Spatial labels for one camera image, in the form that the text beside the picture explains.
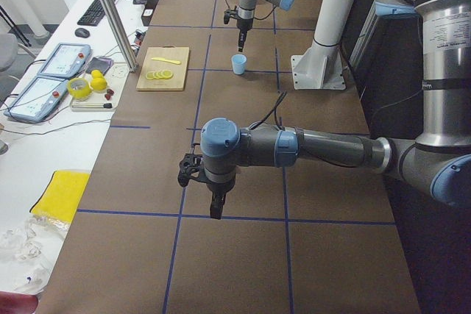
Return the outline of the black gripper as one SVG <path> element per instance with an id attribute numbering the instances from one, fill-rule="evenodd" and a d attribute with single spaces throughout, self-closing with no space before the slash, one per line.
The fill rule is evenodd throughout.
<path id="1" fill-rule="evenodd" d="M 237 20 L 237 27 L 240 30 L 238 33 L 238 52 L 243 52 L 245 42 L 247 39 L 247 32 L 251 30 L 253 25 L 253 19 L 239 18 Z"/>
<path id="2" fill-rule="evenodd" d="M 218 218 L 222 217 L 226 194 L 230 192 L 236 183 L 236 178 L 233 176 L 226 182 L 213 182 L 206 178 L 206 184 L 208 189 L 212 193 L 212 199 L 210 203 L 210 217 Z"/>

